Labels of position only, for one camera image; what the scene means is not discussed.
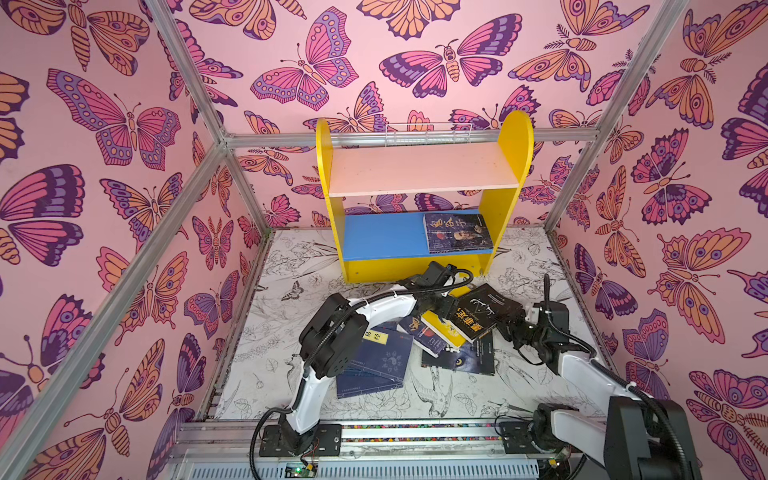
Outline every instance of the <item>yellow bottom panel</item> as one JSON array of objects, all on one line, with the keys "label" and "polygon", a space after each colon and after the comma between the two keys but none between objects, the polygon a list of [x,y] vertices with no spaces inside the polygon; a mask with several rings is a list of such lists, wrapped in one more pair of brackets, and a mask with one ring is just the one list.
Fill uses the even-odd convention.
[{"label": "yellow bottom panel", "polygon": [[424,273],[430,262],[445,266],[449,263],[458,268],[480,275],[481,261],[478,255],[445,255],[440,257],[396,258],[387,260],[358,260],[344,262],[345,278],[349,283],[388,283]]}]

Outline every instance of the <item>pink shelf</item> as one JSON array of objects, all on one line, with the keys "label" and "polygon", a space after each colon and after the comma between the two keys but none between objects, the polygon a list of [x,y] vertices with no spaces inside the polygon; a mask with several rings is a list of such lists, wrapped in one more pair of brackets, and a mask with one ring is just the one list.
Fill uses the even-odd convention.
[{"label": "pink shelf", "polygon": [[330,197],[516,188],[496,142],[340,148],[333,152]]}]

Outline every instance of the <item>book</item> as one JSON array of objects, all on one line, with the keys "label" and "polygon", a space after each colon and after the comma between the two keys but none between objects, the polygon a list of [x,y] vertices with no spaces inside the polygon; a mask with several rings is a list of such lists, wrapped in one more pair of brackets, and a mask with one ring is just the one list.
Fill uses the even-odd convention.
[{"label": "book", "polygon": [[336,376],[336,398],[338,399],[401,388],[402,381],[396,382],[382,376],[351,376],[347,375],[346,371]]},{"label": "book", "polygon": [[453,325],[443,322],[434,312],[425,312],[422,320],[433,332],[445,340],[450,346],[459,348],[466,343],[466,339],[459,335]]},{"label": "book", "polygon": [[493,375],[493,335],[484,335],[473,343],[467,342],[458,352],[445,350],[437,358],[424,352],[422,366],[438,366],[457,372],[481,373]]},{"label": "book", "polygon": [[434,357],[448,346],[448,342],[440,338],[417,316],[403,317],[397,325],[397,330],[412,336],[416,346]]},{"label": "book", "polygon": [[348,368],[402,382],[406,377],[412,344],[410,335],[377,326],[363,336],[362,344],[355,358],[349,361]]},{"label": "book", "polygon": [[519,303],[504,297],[487,283],[458,298],[456,314],[447,320],[468,342],[494,329]]},{"label": "book", "polygon": [[424,231],[430,253],[493,248],[491,234],[481,214],[424,214]]}]

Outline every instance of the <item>bookshelf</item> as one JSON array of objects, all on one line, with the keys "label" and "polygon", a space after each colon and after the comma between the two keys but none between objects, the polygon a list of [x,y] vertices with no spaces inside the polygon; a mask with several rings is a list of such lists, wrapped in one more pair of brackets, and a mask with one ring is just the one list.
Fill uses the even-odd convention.
[{"label": "bookshelf", "polygon": [[[498,142],[334,149],[324,119],[317,122],[317,167],[347,283],[392,282],[423,273],[429,262],[452,263],[485,275],[504,236],[533,158],[527,114],[510,113]],[[430,254],[424,212],[345,215],[342,197],[483,190],[478,210],[493,249]]]}]

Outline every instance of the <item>blue shelf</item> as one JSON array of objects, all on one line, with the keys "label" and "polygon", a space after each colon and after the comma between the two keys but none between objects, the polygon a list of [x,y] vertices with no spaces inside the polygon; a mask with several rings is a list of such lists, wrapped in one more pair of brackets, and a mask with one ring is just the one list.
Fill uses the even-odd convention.
[{"label": "blue shelf", "polygon": [[[344,261],[392,258],[480,255],[493,249],[430,253],[424,233],[424,213],[346,215],[344,217]],[[477,210],[462,210],[477,214]]]}]

